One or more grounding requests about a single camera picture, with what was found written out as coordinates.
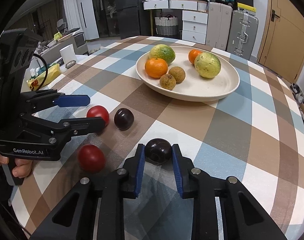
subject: refrigerator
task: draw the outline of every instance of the refrigerator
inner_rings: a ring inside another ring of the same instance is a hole
[[[121,39],[151,35],[149,12],[144,11],[145,0],[115,0]]]

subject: silver suitcase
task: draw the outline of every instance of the silver suitcase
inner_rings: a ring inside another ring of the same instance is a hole
[[[227,52],[250,59],[256,40],[259,20],[243,11],[233,11]]]
[[[209,2],[208,26],[205,38],[206,45],[221,50],[227,48],[231,16],[231,6]]]

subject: wooden door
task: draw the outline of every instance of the wooden door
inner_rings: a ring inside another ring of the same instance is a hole
[[[304,18],[289,0],[272,0],[259,63],[289,82],[299,76],[304,64]]]

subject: red fruit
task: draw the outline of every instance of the red fruit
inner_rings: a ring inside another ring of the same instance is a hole
[[[110,115],[109,112],[103,106],[93,106],[88,110],[86,114],[86,117],[98,116],[103,118],[103,120],[105,121],[105,126],[107,126],[110,121]]]
[[[105,157],[103,152],[95,145],[86,144],[79,149],[77,160],[80,167],[90,173],[100,172],[105,166]]]

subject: checkered tablecloth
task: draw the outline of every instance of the checkered tablecloth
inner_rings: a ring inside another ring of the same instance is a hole
[[[163,96],[142,83],[135,62],[156,44],[206,49],[229,61],[240,86],[215,102],[195,103]],[[94,105],[109,112],[102,135],[73,137],[61,160],[36,163],[31,176],[15,187],[11,200],[20,223],[33,232],[71,187],[86,174],[78,148],[97,145],[107,158],[102,175],[123,165],[138,143],[164,138],[179,143],[184,156],[211,176],[237,177],[285,233],[295,239],[304,219],[304,124],[284,82],[262,67],[230,53],[188,41],[138,36],[113,43],[56,78],[47,88],[87,94],[88,107],[53,107],[36,116],[58,122],[85,117]],[[126,131],[113,123],[117,109],[135,116]],[[191,238],[192,200],[176,192],[172,165],[145,164],[141,193],[124,200],[126,239]]]

